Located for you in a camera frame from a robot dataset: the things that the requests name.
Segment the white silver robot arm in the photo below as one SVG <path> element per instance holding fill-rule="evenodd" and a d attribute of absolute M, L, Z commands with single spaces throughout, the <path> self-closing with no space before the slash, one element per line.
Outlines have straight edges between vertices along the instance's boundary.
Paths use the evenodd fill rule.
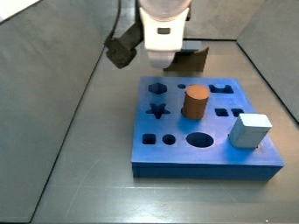
<path fill-rule="evenodd" d="M 153 67 L 167 68 L 183 48 L 184 24 L 192 0 L 137 0 L 144 49 Z"/>

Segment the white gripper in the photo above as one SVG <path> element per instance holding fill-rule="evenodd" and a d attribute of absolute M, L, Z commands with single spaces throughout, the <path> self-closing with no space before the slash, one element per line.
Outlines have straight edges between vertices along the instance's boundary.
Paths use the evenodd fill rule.
<path fill-rule="evenodd" d="M 183 48 L 184 23 L 189 9 L 165 20 L 152 17 L 143 8 L 139 8 L 139 11 L 144 26 L 144 49 L 151 65 L 167 68 Z"/>

